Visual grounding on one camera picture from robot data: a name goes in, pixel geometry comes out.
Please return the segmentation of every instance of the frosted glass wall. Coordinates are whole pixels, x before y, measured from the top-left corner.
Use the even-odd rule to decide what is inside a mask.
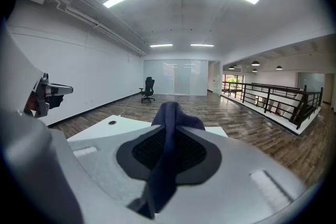
[[[207,60],[145,60],[143,76],[155,80],[156,94],[207,95]]]

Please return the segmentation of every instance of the ceiling beam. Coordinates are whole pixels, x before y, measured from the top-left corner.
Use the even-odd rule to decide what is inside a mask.
[[[267,56],[265,56],[265,55],[258,55],[257,58],[265,59],[265,60],[270,60],[270,59],[272,59],[272,57],[267,57]]]
[[[312,51],[317,51],[317,44],[314,41],[309,42],[310,48]]]
[[[275,52],[276,54],[278,54],[279,56],[285,56],[286,53],[283,52],[282,50],[274,50],[273,52]]]
[[[300,48],[298,46],[293,45],[292,48],[295,52],[300,52]]]

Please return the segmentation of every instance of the white wall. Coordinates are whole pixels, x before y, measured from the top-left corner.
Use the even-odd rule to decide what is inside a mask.
[[[333,87],[334,87],[334,74],[325,74],[324,75],[324,88],[323,88],[323,95],[322,95],[323,102],[331,103]]]
[[[214,63],[209,63],[208,68],[208,90],[213,90],[214,88]]]
[[[334,87],[332,93],[331,107],[334,108],[334,112],[336,112],[336,74],[334,74]]]
[[[251,74],[251,75],[247,75],[247,74],[245,74],[244,75],[244,83],[253,83],[253,82],[255,82],[255,80],[256,80],[256,75],[254,75],[254,74]]]
[[[74,88],[41,118],[46,124],[137,93],[143,85],[139,56],[54,7],[18,0],[8,24],[20,49],[49,73],[51,83]]]
[[[298,73],[294,71],[270,71],[258,72],[255,76],[255,83],[271,84],[287,87],[297,87]]]

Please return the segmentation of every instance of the white platform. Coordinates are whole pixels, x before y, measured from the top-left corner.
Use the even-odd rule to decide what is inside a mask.
[[[291,131],[293,131],[294,133],[300,135],[308,126],[309,124],[315,119],[315,117],[317,116],[317,114],[320,112],[321,110],[321,107],[318,107],[315,111],[315,113],[312,113],[310,115],[310,119],[305,119],[302,123],[301,123],[301,127],[298,128],[296,130],[296,125],[290,123],[288,120],[284,119],[283,117],[280,117],[278,116],[277,114],[274,114],[274,113],[269,113],[269,112],[266,112],[264,113],[264,108],[260,108],[258,106],[255,106],[251,103],[248,103],[248,102],[242,102],[241,100],[239,99],[236,99],[236,98],[233,98],[233,97],[229,97],[229,96],[225,96],[226,98],[228,99],[231,99],[235,102],[238,102],[254,111],[257,111],[259,113],[262,113],[265,117],[269,118],[269,119],[272,119],[276,122],[278,122],[279,124],[283,125],[284,127],[290,129]]]
[[[109,125],[110,121],[116,121],[116,124]],[[86,140],[99,137],[107,137],[122,133],[132,132],[151,126],[150,122],[137,121],[124,117],[112,115],[101,122],[81,131],[80,133],[70,137],[68,141]],[[227,137],[222,127],[205,127],[205,130],[214,134]]]

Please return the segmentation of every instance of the blue cloth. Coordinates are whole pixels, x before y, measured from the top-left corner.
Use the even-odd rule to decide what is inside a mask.
[[[166,139],[162,157],[153,169],[149,180],[155,212],[160,212],[176,191],[176,175],[179,157],[175,148],[175,127],[187,126],[205,130],[203,122],[194,116],[183,113],[176,102],[165,102],[160,106],[152,125],[165,125]]]

